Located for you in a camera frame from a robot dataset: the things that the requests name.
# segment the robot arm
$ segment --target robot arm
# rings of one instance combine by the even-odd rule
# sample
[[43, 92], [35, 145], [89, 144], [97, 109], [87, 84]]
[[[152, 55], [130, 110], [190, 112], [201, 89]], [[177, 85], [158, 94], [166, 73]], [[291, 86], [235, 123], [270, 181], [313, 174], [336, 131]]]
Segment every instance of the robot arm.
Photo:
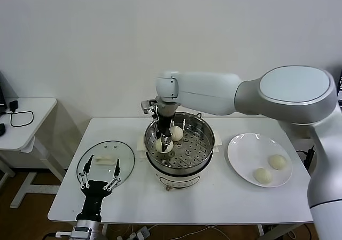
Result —
[[[309, 82], [313, 89], [303, 84]], [[342, 112], [332, 76], [312, 67], [285, 66], [241, 81], [234, 74], [166, 72], [156, 82], [158, 124], [164, 133], [179, 105], [215, 115], [240, 112], [307, 127], [318, 150], [308, 202], [322, 240], [340, 238], [342, 221]], [[149, 106], [142, 102], [146, 111]]]

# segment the power strip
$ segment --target power strip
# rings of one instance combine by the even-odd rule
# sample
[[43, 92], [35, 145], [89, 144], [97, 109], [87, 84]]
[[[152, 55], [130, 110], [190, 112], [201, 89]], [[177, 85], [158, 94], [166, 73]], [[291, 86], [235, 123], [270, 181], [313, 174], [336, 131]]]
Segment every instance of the power strip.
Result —
[[[142, 227], [137, 233], [132, 233], [127, 240], [145, 240], [150, 236], [150, 232], [147, 227]], [[123, 240], [122, 236], [118, 236], [117, 240]]]

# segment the table leg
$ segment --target table leg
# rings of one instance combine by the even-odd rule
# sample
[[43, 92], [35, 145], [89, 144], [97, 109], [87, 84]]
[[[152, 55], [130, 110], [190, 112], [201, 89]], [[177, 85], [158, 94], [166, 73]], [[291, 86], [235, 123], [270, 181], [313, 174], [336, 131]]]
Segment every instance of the table leg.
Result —
[[258, 224], [258, 232], [259, 232], [259, 236], [263, 236], [263, 228], [262, 228], [262, 224]]
[[18, 208], [27, 193], [53, 193], [57, 194], [58, 185], [31, 185], [34, 180], [36, 172], [30, 172], [23, 184], [21, 185], [19, 191], [15, 195], [13, 201], [11, 202], [11, 208]]
[[7, 166], [3, 161], [0, 160], [0, 170], [4, 173], [7, 173], [9, 177], [14, 177], [15, 173], [11, 170], [9, 166]]
[[294, 230], [295, 228], [303, 225], [301, 224], [281, 224], [271, 231], [268, 231], [263, 236], [260, 236], [258, 240], [275, 240], [278, 237], [285, 235], [286, 233], [290, 232], [291, 230]]
[[103, 236], [107, 235], [107, 228], [108, 228], [108, 223], [104, 223], [103, 226], [102, 226], [102, 231], [101, 231], [101, 234]]
[[40, 153], [39, 160], [46, 165], [47, 168], [62, 182], [65, 176], [64, 168], [56, 161], [56, 159], [49, 153], [45, 146], [36, 137], [34, 147]]
[[4, 185], [8, 177], [14, 177], [15, 173], [9, 166], [7, 166], [3, 161], [0, 160], [0, 170], [2, 170], [5, 174], [0, 180], [0, 188]]

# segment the perforated steel tray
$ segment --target perforated steel tray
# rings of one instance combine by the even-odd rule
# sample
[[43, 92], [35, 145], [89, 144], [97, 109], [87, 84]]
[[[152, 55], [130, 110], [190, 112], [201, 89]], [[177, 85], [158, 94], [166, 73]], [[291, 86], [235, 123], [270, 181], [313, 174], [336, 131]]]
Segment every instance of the perforated steel tray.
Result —
[[184, 136], [174, 142], [169, 153], [156, 150], [156, 122], [147, 128], [145, 146], [149, 161], [166, 174], [189, 175], [199, 172], [211, 159], [215, 142], [211, 127], [200, 117], [183, 112], [176, 112], [173, 124], [183, 129]]

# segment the white tabletop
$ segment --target white tabletop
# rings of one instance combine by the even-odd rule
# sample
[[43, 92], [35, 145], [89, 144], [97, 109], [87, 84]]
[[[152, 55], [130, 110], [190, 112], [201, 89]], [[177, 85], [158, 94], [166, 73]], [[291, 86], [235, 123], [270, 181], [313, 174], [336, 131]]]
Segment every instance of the white tabletop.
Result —
[[[157, 182], [149, 162], [136, 152], [137, 139], [150, 119], [94, 118], [90, 121], [66, 176], [50, 208], [53, 221], [75, 221], [84, 195], [76, 178], [82, 155], [93, 145], [120, 140], [134, 151], [136, 163], [131, 176], [103, 200], [103, 223], [141, 224], [255, 224], [312, 221], [307, 204], [310, 180], [285, 132], [268, 118], [206, 119], [219, 132], [223, 146], [213, 154], [207, 175], [194, 186], [167, 192]], [[224, 158], [229, 141], [237, 134], [255, 132], [277, 141], [289, 154], [293, 173], [278, 188], [252, 185], [237, 175]]]
[[[45, 118], [49, 115], [57, 101], [55, 98], [13, 98], [18, 100], [18, 109], [16, 112], [33, 111], [34, 120], [30, 125], [14, 128], [10, 125], [10, 115], [0, 116], [0, 123], [4, 123], [6, 132], [0, 136], [0, 150], [21, 150], [32, 139]], [[30, 114], [18, 114], [13, 116], [13, 124], [22, 124], [30, 122]]]

